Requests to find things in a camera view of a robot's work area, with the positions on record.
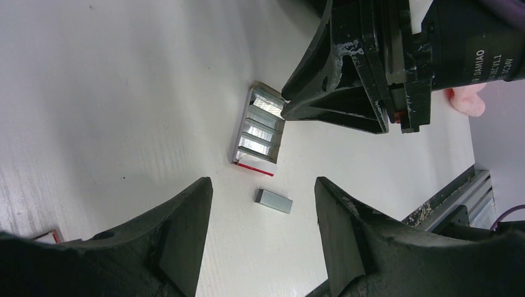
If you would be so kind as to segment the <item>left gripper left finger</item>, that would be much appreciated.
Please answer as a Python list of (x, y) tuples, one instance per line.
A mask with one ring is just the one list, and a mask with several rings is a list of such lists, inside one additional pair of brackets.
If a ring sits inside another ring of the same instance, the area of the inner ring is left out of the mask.
[(194, 296), (209, 226), (208, 177), (88, 240), (1, 233), (2, 296)]

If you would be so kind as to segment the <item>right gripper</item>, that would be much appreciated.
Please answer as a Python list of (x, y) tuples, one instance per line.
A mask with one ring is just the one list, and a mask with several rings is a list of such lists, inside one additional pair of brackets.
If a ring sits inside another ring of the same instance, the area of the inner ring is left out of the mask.
[(358, 12), (358, 1), (309, 3), (321, 21), (282, 89), (287, 121), (385, 134), (389, 119), (413, 133), (430, 123), (434, 91), (524, 79), (524, 30), (481, 1), (432, 1), (421, 17), (408, 1), (360, 1), (362, 28), (372, 29), (384, 70), (385, 110), (361, 87), (350, 55), (337, 50), (335, 28), (358, 17), (332, 12)]

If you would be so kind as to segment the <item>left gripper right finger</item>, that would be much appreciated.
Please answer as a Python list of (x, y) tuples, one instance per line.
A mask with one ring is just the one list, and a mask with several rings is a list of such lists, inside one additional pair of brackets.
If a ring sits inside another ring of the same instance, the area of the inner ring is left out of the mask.
[(325, 177), (315, 201), (331, 296), (523, 296), (524, 225), (420, 230)]

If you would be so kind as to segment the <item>box of staples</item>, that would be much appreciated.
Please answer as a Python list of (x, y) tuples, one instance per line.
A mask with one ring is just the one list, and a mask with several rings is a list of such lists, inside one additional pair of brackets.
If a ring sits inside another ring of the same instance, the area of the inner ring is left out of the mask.
[(277, 90), (261, 81), (252, 82), (233, 142), (233, 165), (275, 175), (285, 127), (284, 107), (285, 100)]

